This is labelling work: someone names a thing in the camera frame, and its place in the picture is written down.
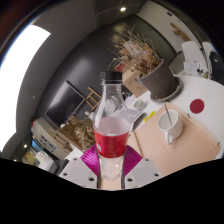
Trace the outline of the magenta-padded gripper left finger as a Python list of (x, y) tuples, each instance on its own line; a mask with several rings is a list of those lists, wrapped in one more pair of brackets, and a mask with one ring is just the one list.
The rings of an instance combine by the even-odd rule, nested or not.
[(73, 157), (59, 176), (84, 188), (99, 189), (101, 174), (96, 147), (89, 148), (80, 158)]

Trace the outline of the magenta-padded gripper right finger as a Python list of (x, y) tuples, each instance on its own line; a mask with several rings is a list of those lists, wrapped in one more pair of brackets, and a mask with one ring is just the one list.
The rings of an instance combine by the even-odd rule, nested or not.
[(143, 187), (161, 177), (162, 174), (150, 158), (143, 158), (131, 146), (126, 147), (121, 175), (122, 189)]

